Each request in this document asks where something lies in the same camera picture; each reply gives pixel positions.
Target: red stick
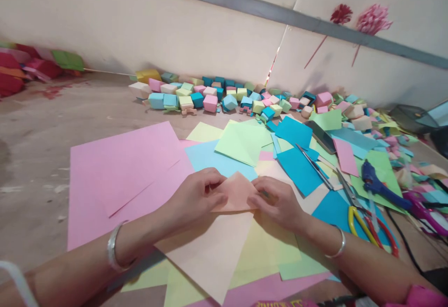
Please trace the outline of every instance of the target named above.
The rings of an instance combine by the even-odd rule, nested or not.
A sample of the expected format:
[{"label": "red stick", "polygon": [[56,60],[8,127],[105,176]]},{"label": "red stick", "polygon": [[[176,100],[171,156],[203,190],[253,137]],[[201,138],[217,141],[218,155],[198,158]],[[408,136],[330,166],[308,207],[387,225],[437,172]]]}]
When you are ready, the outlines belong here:
[{"label": "red stick", "polygon": [[353,67],[353,65],[355,64],[356,57],[358,56],[359,47],[361,47],[361,45],[358,45],[358,49],[356,50],[355,57],[353,58],[353,62],[351,63],[351,66],[352,66],[352,67]]},{"label": "red stick", "polygon": [[308,61],[307,65],[305,66],[304,69],[307,68],[307,66],[309,65],[309,63],[311,62],[311,60],[313,59],[314,55],[316,55],[317,51],[319,50],[319,48],[322,46],[323,42],[325,41],[325,39],[327,38],[328,35],[326,35],[324,37],[324,39],[322,40],[321,44],[317,47],[317,49],[315,50],[314,54],[311,56],[310,60]]}]

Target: scissors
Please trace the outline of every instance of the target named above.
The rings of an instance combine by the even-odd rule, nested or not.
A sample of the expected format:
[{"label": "scissors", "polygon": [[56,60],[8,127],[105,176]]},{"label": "scissors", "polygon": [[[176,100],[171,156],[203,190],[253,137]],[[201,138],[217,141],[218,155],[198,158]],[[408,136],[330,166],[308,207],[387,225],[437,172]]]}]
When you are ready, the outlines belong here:
[{"label": "scissors", "polygon": [[[356,232],[356,228],[355,228],[355,222],[354,222],[354,217],[356,217],[356,220],[358,221],[359,225],[361,226],[361,228],[363,229],[363,231],[367,235],[367,237],[370,240],[370,242],[372,244],[374,244],[375,246],[377,246],[377,247],[379,247],[379,248],[384,250],[383,244],[381,244],[381,241],[379,240],[378,234],[376,233],[375,229],[373,228],[373,223],[372,223],[372,220],[371,220],[372,213],[370,211],[368,211],[366,208],[364,208],[359,203],[358,199],[356,198],[356,195],[351,191],[350,186],[348,185],[348,183],[346,182],[346,180],[342,176],[342,174],[339,171],[339,169],[337,169],[337,174],[339,176],[339,179],[340,179],[340,181],[342,183],[342,186],[344,187],[344,191],[347,194],[347,197],[348,197],[349,202],[351,204],[350,207],[349,207],[350,232],[353,235],[358,236],[358,233]],[[367,225],[369,227],[367,227],[367,225],[365,225],[364,221],[362,220],[361,216],[358,213],[358,210],[361,211],[364,214],[364,219],[367,222]],[[398,256],[398,247],[397,247],[397,244],[395,243],[395,240],[392,237],[392,233],[385,226],[385,224],[383,222],[381,222],[380,219],[377,218],[377,221],[378,221],[379,226],[386,233],[387,239],[391,243],[392,255],[395,256],[396,258],[398,258],[399,257]]]}]

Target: paper flower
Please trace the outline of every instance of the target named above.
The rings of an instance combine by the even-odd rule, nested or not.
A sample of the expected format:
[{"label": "paper flower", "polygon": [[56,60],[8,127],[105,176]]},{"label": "paper flower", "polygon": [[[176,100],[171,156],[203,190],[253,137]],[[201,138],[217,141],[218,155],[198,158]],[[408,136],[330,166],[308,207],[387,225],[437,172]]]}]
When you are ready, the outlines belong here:
[{"label": "paper flower", "polygon": [[[380,30],[389,29],[392,25],[392,21],[387,19],[388,15],[389,9],[387,7],[382,7],[380,4],[372,5],[359,16],[358,21],[356,22],[356,30],[368,35],[375,35]],[[351,64],[352,67],[360,47],[361,45],[358,45],[355,57]]]},{"label": "paper flower", "polygon": [[[350,6],[347,6],[345,4],[339,4],[336,6],[333,14],[331,15],[330,21],[333,21],[336,25],[343,25],[351,20],[351,15],[353,14],[352,10],[350,9]],[[323,42],[327,38],[328,35],[324,37],[321,44],[317,47],[317,49],[314,51],[311,58],[308,60],[307,64],[305,65],[305,68],[309,65],[311,60],[313,59],[314,55],[316,55],[319,48],[322,46]]]}]

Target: hand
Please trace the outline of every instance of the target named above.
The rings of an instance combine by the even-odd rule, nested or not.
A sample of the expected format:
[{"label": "hand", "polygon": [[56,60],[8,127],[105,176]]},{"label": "hand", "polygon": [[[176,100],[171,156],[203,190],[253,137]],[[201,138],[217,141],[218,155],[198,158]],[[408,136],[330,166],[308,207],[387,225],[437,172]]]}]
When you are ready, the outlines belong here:
[{"label": "hand", "polygon": [[269,176],[259,177],[253,180],[252,184],[260,194],[249,196],[247,200],[278,225],[301,233],[306,227],[305,221],[309,215],[300,207],[291,186]]},{"label": "hand", "polygon": [[226,195],[211,194],[211,190],[226,179],[212,167],[187,176],[168,202],[161,207],[165,210],[165,215],[173,219],[173,228],[178,229],[190,224],[217,205],[226,203]]}]

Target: metal beam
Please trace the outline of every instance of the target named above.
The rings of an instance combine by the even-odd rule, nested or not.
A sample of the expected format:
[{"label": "metal beam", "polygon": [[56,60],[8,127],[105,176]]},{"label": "metal beam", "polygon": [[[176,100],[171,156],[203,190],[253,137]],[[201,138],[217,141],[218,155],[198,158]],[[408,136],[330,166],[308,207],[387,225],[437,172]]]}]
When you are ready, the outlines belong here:
[{"label": "metal beam", "polygon": [[380,50],[392,55],[398,55],[410,60],[429,64],[434,67],[448,69],[448,59],[433,55],[418,49],[385,40],[377,36],[367,35],[332,22],[311,17],[292,9],[278,6],[263,0],[200,0],[213,5],[229,8],[235,11],[251,14],[260,18],[284,23],[286,25],[305,29],[311,32],[360,44],[365,47]]}]

